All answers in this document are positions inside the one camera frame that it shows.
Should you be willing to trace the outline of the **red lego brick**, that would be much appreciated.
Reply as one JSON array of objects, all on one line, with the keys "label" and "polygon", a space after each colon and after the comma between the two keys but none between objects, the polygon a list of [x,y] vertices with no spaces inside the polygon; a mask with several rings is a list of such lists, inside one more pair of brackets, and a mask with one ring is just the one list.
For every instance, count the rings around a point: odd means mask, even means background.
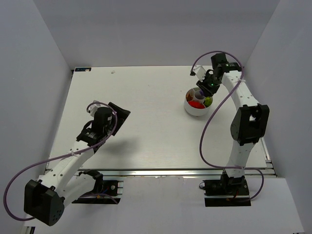
[{"label": "red lego brick", "polygon": [[191,107],[196,108],[196,109],[205,109],[206,108],[204,104],[197,102],[195,100],[189,101],[188,104]]}]

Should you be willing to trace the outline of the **orange lego brick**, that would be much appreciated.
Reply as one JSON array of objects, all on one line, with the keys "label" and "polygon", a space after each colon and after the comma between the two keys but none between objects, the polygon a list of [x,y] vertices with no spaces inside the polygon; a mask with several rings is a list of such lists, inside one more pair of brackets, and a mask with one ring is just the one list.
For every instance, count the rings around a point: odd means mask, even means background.
[{"label": "orange lego brick", "polygon": [[194,99],[193,93],[188,92],[188,93],[186,94],[186,100],[187,100],[187,102],[192,101],[193,99]]}]

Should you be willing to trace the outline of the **yellow-green lego brick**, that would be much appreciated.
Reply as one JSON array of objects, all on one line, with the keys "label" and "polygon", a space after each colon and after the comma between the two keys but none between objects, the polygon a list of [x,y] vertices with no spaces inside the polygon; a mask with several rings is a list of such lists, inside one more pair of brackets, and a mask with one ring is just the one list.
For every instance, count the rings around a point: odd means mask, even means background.
[{"label": "yellow-green lego brick", "polygon": [[212,97],[206,97],[205,100],[204,100],[204,105],[206,108],[208,108],[209,106],[211,106],[213,102],[213,98]]}]

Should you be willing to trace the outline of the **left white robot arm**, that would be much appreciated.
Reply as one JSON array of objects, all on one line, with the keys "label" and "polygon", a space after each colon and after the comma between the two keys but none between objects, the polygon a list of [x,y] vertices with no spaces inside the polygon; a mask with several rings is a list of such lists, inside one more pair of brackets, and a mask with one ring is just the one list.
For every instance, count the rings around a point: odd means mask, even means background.
[{"label": "left white robot arm", "polygon": [[30,180],[24,190],[24,211],[48,226],[55,225],[64,209],[83,195],[104,191],[103,174],[87,169],[73,178],[110,136],[114,136],[130,115],[129,110],[110,102],[93,102],[87,107],[92,120],[77,136],[69,156],[37,181]]}]

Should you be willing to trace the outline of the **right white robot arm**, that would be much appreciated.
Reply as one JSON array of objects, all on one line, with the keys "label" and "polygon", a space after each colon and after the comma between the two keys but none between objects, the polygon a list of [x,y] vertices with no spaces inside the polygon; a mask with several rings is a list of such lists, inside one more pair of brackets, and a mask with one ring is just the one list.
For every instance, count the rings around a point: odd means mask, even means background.
[{"label": "right white robot arm", "polygon": [[243,65],[238,59],[228,62],[226,56],[229,53],[224,51],[212,51],[211,54],[211,70],[194,63],[190,74],[197,76],[196,84],[204,97],[212,97],[223,85],[229,92],[224,99],[232,98],[236,114],[230,125],[233,146],[229,161],[221,167],[220,181],[208,187],[235,195],[246,181],[245,170],[250,153],[266,132],[270,109],[251,94],[243,79]]}]

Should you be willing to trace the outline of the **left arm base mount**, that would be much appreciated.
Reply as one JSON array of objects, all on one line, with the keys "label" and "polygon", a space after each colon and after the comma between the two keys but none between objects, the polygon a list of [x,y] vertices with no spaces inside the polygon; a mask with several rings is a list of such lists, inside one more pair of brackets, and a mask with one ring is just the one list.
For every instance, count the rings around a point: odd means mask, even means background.
[{"label": "left arm base mount", "polygon": [[89,192],[78,199],[73,204],[113,204],[117,205],[123,193],[124,181],[122,180],[104,180],[102,188],[98,192]]}]

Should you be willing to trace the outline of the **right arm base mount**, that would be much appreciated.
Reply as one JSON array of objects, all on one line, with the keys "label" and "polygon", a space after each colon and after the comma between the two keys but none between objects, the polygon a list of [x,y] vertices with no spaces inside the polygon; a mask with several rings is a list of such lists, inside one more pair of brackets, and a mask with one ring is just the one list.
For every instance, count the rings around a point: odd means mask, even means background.
[{"label": "right arm base mount", "polygon": [[221,180],[204,180],[199,184],[204,191],[205,207],[249,207],[250,193],[247,181],[242,185],[230,186],[227,189],[221,185]]}]

